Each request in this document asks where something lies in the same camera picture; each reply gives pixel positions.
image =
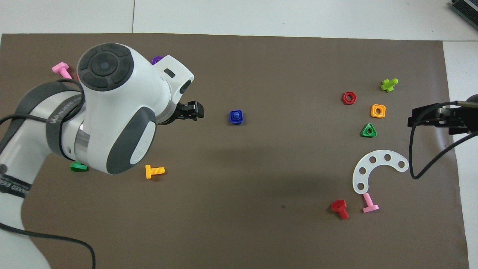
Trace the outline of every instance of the red screw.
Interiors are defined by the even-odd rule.
[[[345,210],[345,208],[347,208],[347,204],[345,203],[345,200],[337,200],[332,203],[332,210],[334,212],[338,212],[340,217],[342,217],[342,219],[344,220],[348,219],[348,213],[347,213],[347,210]]]

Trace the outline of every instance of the plastic toy nut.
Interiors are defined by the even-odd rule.
[[[229,121],[234,125],[239,125],[244,122],[244,116],[242,110],[233,110],[229,113]]]
[[[88,166],[81,164],[80,162],[74,162],[70,165],[70,170],[73,172],[85,172],[88,171]]]
[[[360,133],[362,137],[376,137],[377,136],[377,131],[375,131],[375,128],[371,123],[365,125],[365,127],[362,129],[362,132]]]
[[[374,118],[385,118],[386,107],[384,105],[374,104],[370,116]]]
[[[346,105],[351,105],[355,103],[356,100],[357,95],[355,95],[353,91],[344,92],[344,95],[342,95],[342,102],[344,102]]]

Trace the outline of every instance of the pink bolt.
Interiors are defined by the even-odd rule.
[[[56,66],[52,67],[52,71],[55,72],[56,74],[61,74],[63,78],[69,78],[71,79],[70,74],[68,73],[68,65],[64,62],[61,62],[57,64]]]
[[[372,199],[370,198],[370,194],[364,193],[363,198],[365,198],[365,202],[367,202],[367,207],[363,209],[364,213],[377,210],[379,208],[378,205],[373,204]]]

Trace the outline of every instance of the white curved plate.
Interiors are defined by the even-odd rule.
[[[385,156],[390,155],[390,160],[386,160]],[[375,163],[370,161],[371,157],[375,157]],[[380,149],[376,151],[372,151],[362,157],[360,161],[358,161],[357,165],[354,169],[354,175],[352,178],[352,184],[354,186],[354,191],[358,194],[364,194],[369,191],[369,175],[375,167],[380,165],[388,165],[395,168],[399,172],[405,172],[408,170],[408,160],[403,157],[402,155],[396,153],[395,151],[387,150],[387,149]],[[365,173],[361,174],[360,169],[364,168]],[[359,184],[362,183],[364,188],[361,190],[359,189]]]

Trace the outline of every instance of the white table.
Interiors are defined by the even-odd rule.
[[[446,0],[3,0],[0,35],[148,32],[440,40],[445,41],[450,100],[465,100],[478,93],[478,31],[452,12],[450,3]],[[474,162],[476,155],[472,154],[477,150],[476,138],[456,148],[472,269],[478,269],[478,166]]]

